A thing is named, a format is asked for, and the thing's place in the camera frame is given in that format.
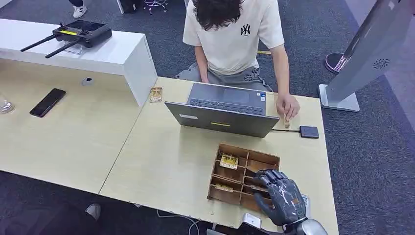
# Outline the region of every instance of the desk surface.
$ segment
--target desk surface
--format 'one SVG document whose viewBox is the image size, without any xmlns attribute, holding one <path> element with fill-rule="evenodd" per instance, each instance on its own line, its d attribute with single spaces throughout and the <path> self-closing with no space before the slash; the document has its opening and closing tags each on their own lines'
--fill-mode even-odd
<svg viewBox="0 0 415 235">
<path fill-rule="evenodd" d="M 186 102 L 192 82 L 161 78 L 163 100 Z M 275 93 L 267 94 L 267 115 L 277 116 Z M 135 123 L 100 194 L 167 212 L 238 228 L 242 215 L 262 218 L 262 228 L 275 231 L 260 213 L 218 200 L 208 200 L 208 186 L 219 143 L 281 157 L 281 170 L 295 180 L 311 201 L 311 217 L 329 234 L 338 234 L 333 191 L 325 145 L 320 101 L 300 97 L 300 113 L 291 122 L 317 126 L 318 140 L 297 133 L 272 132 L 265 138 L 180 126 L 163 102 L 147 102 Z M 279 122 L 276 128 L 283 128 Z"/>
<path fill-rule="evenodd" d="M 81 86 L 90 77 L 93 85 Z M 53 88 L 66 96 L 44 118 L 29 111 Z M 98 193 L 139 107 L 124 77 L 0 60 L 0 170 Z"/>
</svg>

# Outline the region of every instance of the white power cable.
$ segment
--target white power cable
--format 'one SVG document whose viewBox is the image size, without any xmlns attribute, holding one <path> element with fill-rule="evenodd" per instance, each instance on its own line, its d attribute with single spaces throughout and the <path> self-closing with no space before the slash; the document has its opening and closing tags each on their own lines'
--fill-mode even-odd
<svg viewBox="0 0 415 235">
<path fill-rule="evenodd" d="M 189 235 L 192 235 L 190 232 L 191 232 L 191 229 L 192 229 L 193 225 L 196 227 L 197 235 L 199 235 L 199 226 L 197 226 L 197 223 L 200 222 L 200 220 L 194 222 L 191 218 L 186 217 L 186 216 L 182 216 L 182 215 L 164 215 L 164 216 L 161 216 L 159 214 L 159 210 L 157 210 L 157 216 L 159 218 L 182 217 L 182 218 L 188 219 L 192 222 L 192 225 L 189 227 Z"/>
</svg>

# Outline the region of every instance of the laptop keyboard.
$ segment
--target laptop keyboard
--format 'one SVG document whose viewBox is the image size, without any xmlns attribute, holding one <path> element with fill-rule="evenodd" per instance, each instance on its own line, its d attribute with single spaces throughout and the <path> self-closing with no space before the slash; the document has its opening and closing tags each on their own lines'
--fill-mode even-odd
<svg viewBox="0 0 415 235">
<path fill-rule="evenodd" d="M 228 110 L 228 111 L 234 111 L 234 112 L 246 113 L 246 114 L 262 115 L 262 108 L 244 106 L 244 105 L 238 105 L 238 104 L 229 104 L 229 103 L 215 102 L 215 101 L 202 100 L 202 99 L 190 99 L 190 105 L 214 108 L 214 109 L 222 109 L 222 110 Z"/>
</svg>

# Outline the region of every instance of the gray robotic hand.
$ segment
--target gray robotic hand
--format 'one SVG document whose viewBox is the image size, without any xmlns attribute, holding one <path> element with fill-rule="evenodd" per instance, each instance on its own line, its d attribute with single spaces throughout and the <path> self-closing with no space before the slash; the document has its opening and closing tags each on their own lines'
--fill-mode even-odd
<svg viewBox="0 0 415 235">
<path fill-rule="evenodd" d="M 273 206 L 266 204 L 259 193 L 255 200 L 258 206 L 277 226 L 284 226 L 286 234 L 326 235 L 323 226 L 314 219 L 308 219 L 305 202 L 293 180 L 276 170 L 260 170 L 255 180 L 268 188 Z"/>
</svg>

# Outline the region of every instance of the black smartphone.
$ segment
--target black smartphone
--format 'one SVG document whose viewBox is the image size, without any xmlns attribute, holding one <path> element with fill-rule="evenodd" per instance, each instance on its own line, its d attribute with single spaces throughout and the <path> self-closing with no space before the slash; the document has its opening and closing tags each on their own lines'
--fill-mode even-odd
<svg viewBox="0 0 415 235">
<path fill-rule="evenodd" d="M 31 111 L 30 114 L 43 118 L 55 104 L 65 96 L 66 92 L 53 88 Z"/>
</svg>

